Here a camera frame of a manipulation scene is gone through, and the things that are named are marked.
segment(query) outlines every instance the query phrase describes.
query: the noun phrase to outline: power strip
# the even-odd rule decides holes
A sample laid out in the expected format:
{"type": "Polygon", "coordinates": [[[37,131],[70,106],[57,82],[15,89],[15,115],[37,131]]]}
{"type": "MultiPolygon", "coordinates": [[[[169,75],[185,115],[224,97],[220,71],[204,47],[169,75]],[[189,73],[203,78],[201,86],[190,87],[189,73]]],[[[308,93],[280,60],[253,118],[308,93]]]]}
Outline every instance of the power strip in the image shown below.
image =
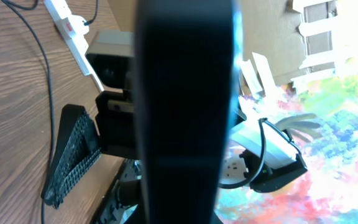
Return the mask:
{"type": "Polygon", "coordinates": [[[88,43],[84,35],[90,30],[89,26],[83,25],[85,19],[73,15],[65,0],[44,0],[44,4],[82,73],[91,75],[99,91],[104,91],[102,83],[85,57],[88,43]]]}

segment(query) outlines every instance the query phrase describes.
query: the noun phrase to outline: wood grain surface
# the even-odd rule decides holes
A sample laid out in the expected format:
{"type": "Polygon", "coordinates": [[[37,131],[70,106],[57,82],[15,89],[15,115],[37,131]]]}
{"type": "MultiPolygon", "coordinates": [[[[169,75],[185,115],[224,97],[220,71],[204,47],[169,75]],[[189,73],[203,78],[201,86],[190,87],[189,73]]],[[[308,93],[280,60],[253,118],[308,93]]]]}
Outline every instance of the wood grain surface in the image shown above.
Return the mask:
{"type": "MultiPolygon", "coordinates": [[[[34,0],[15,1],[30,6],[34,0]]],[[[68,0],[73,14],[91,19],[95,1],[68,0]]],[[[55,100],[56,134],[63,106],[84,105],[96,115],[98,90],[84,77],[57,32],[42,0],[34,11],[21,11],[37,33],[49,59],[55,100]]],[[[86,35],[117,29],[106,0],[86,35]]],[[[40,191],[50,144],[45,64],[23,22],[0,1],[0,223],[40,223],[40,191]]],[[[46,207],[46,223],[89,223],[114,178],[121,158],[102,156],[74,187],[59,210],[46,207]]]]}

